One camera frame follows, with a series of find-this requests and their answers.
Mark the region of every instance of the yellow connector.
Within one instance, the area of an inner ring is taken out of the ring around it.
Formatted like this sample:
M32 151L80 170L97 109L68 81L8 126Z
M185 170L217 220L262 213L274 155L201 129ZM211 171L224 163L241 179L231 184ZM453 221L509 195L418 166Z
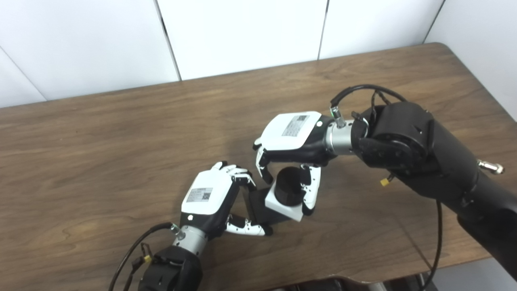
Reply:
M382 185L383 187L387 186L388 184L389 184L389 180L388 180L388 178L384 178L384 179L382 179L382 180L381 180L381 185Z
M383 187L387 186L393 180L393 178L395 178L395 176L393 174L391 174L387 178L382 179L381 180L381 185Z

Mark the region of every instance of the white wall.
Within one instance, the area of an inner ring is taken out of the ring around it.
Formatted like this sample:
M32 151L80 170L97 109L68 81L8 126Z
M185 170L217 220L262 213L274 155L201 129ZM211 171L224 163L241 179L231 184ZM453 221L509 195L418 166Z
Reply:
M177 80L153 0L1 1L0 47L47 99Z
M45 98L0 48L0 107L45 101Z
M183 80L317 59L325 0L158 0Z
M330 0L320 58L422 44L443 0Z
M426 42L442 42L517 120L517 1L446 0Z

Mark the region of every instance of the white robotic hand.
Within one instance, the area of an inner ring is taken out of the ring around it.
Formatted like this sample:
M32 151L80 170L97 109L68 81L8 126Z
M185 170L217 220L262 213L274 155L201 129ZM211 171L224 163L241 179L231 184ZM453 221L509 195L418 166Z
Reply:
M257 151L255 165L264 181L272 184L274 179L267 169L269 163L301 163L299 185L303 201L301 207L278 201L273 198L273 188L277 185L273 183L273 193L266 198L266 206L298 221L303 214L312 214L320 186L321 167L338 155L353 154L349 151L352 148L353 122L347 120L338 134L334 119L315 111L285 113L273 118L253 145Z
M218 162L210 170L197 174L181 204L181 228L196 228L208 240L221 236L225 230L243 235L271 235L270 227L230 214L241 186L250 192L256 190L247 169L227 162Z

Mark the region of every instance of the robotic finger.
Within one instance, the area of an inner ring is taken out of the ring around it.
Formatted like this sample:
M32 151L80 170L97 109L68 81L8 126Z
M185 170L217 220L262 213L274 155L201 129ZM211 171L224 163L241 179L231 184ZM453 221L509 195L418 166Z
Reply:
M228 165L227 161L220 161L220 162L217 162L215 165L213 165L211 170L219 171L222 167L225 167L227 165Z
M247 218L234 214L228 216L226 231L248 236L270 236L273 234L273 229L270 226L256 224Z
M253 177L250 171L243 168L238 168L236 166L232 169L229 169L228 174L232 176L232 180L239 186L246 186L249 192L257 190L257 186L255 185L255 181L253 181Z
M257 170L262 177L262 179L268 183L271 184L273 182L273 176L267 169L267 165L269 164L269 158L266 152L266 149L260 144L257 148L257 158L255 161L255 166L257 167Z
M318 196L318 189L320 187L322 169L321 167L314 167L307 164L300 166L300 181L301 192L303 194L303 208L302 212L305 215L311 215L316 206L316 199Z

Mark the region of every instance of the cable connector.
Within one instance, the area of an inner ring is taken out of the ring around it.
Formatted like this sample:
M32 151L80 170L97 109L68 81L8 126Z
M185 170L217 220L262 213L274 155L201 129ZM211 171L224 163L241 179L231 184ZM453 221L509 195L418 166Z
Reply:
M336 122L337 128L344 128L346 125L345 120L343 119L343 116L341 116L341 112L339 111L337 106L330 107L330 114L334 118L334 121Z
M381 180L381 185L383 187L386 187L387 185L389 185L389 183L391 181L393 181L393 178L395 178L395 176L393 174L389 175L387 178L384 178Z
M489 163L486 161L478 160L478 167L483 170L487 170L494 175L499 175L505 172L505 168L500 164Z
M185 233L177 226L176 224L172 224L171 226L172 233L178 238L178 240L182 240L185 238Z

